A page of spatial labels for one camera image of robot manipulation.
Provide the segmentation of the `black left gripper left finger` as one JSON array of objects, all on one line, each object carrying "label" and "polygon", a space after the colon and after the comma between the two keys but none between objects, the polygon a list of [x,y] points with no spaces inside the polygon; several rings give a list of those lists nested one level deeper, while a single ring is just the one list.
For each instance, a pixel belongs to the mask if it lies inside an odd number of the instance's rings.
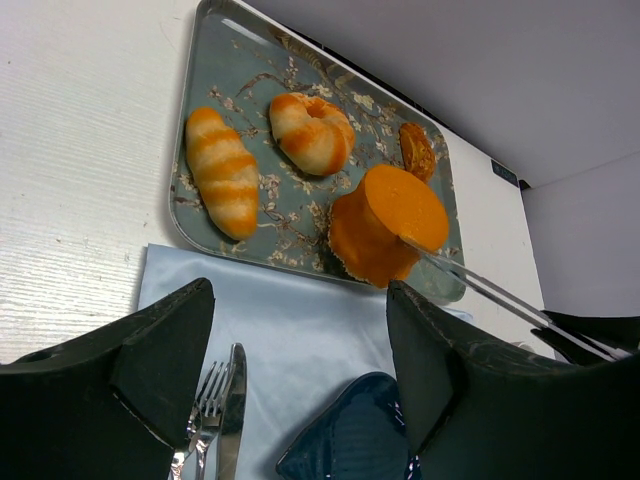
[{"label": "black left gripper left finger", "polygon": [[166,479],[188,444],[215,298],[198,278],[1,367],[4,479]]}]

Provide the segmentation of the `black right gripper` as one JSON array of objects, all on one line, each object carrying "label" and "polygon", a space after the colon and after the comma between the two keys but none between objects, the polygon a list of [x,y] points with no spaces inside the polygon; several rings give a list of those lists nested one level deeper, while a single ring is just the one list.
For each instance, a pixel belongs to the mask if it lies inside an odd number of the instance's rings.
[{"label": "black right gripper", "polygon": [[[572,335],[582,334],[627,351],[639,349],[639,317],[581,317],[559,312],[544,313]],[[549,330],[532,329],[531,333],[552,347],[569,363],[601,363],[603,359]]]}]

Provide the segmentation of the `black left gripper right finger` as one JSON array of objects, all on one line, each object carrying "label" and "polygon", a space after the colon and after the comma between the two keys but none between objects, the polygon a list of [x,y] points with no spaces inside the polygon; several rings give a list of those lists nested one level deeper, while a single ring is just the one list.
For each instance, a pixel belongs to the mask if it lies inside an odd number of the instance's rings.
[{"label": "black left gripper right finger", "polygon": [[387,325],[412,452],[426,479],[635,479],[639,349],[601,363],[505,342],[402,281]]}]

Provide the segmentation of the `silver metal tongs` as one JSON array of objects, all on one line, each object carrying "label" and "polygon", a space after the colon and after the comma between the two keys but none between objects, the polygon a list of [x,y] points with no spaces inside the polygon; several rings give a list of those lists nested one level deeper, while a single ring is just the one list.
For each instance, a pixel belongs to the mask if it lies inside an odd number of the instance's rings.
[{"label": "silver metal tongs", "polygon": [[400,239],[415,250],[419,251],[425,260],[442,272],[466,285],[468,288],[471,288],[486,299],[493,301],[497,305],[520,317],[534,327],[538,329],[547,327],[576,346],[579,346],[591,354],[609,362],[622,360],[632,355],[632,352],[629,350],[607,345],[606,343],[591,338],[585,334],[573,334],[557,325],[542,311],[528,304],[524,300],[521,300],[511,292],[487,278],[482,277],[448,257],[444,257],[426,249],[411,237],[401,236]]}]

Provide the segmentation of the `orange cylindrical cake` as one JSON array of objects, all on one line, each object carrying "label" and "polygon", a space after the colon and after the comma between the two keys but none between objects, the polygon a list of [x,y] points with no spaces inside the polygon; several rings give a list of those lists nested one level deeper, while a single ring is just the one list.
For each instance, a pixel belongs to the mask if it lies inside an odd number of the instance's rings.
[{"label": "orange cylindrical cake", "polygon": [[435,192],[411,173],[385,164],[367,170],[329,212],[332,252],[349,275],[378,288],[406,279],[419,250],[439,250],[448,235],[448,215]]}]

